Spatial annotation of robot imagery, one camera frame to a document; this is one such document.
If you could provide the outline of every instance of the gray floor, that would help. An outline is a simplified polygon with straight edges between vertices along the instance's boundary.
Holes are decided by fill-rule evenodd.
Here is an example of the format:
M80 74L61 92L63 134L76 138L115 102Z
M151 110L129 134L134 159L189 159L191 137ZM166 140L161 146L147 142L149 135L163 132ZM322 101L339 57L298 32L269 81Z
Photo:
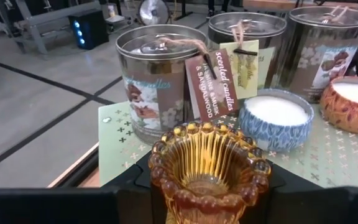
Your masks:
M194 13L174 23L206 32L204 22L204 14ZM22 54L11 39L0 35L0 155L13 152L0 159L0 187L46 187L98 142L100 100L87 100L28 73L99 94L121 76L114 46L120 33L90 51L73 44L52 46L48 57ZM125 101L123 88L119 81L99 97L114 103ZM65 119L56 120L59 116Z

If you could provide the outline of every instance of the black stand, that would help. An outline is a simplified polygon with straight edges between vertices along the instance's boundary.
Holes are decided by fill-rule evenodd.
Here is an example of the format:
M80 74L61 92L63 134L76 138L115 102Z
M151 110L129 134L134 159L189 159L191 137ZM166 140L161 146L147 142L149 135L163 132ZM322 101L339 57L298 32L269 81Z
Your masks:
M181 0L181 15L174 18L174 21L178 21L179 19L182 19L186 16L189 16L190 14L192 14L193 12L186 12L186 0Z

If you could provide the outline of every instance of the wooden edge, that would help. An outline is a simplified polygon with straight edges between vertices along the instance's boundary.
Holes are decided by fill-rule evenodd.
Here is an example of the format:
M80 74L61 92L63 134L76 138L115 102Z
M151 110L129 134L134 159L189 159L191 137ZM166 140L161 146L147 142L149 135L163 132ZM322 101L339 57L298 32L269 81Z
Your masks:
M287 0L242 0L242 7L266 8L266 9L283 9L291 10L295 7L295 2ZM313 2L304 2L303 6L316 6ZM325 2L323 6L342 6L358 10L358 3L351 2Z
M89 149L77 161L75 161L65 172L60 174L52 183L50 183L47 188L53 188L60 184L64 180L64 178L70 175L85 159L89 158L92 152L94 152L98 148L98 146L99 143L96 143L94 146L92 146L91 149Z

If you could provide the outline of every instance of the green patterned paper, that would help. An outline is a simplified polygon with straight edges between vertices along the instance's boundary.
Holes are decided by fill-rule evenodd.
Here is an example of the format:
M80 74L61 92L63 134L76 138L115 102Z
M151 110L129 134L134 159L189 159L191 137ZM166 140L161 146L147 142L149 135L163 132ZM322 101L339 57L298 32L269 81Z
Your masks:
M309 140L288 153L267 152L267 158L322 187L358 186L358 135L325 122L313 105L315 118ZM99 108L99 169L101 184L109 182L151 150L133 134L129 104ZM237 118L214 120L237 128Z

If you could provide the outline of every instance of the green tag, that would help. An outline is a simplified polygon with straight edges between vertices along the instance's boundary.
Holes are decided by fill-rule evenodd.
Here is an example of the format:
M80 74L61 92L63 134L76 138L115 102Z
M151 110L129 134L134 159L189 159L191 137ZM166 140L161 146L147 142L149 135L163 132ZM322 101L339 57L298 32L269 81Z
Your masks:
M256 96L257 94L258 56L236 54L233 50L237 47L237 43L234 42L220 44L220 48L226 49L229 55L236 95L240 100ZM259 54L259 41L244 41L242 43L242 49L250 52L258 52Z

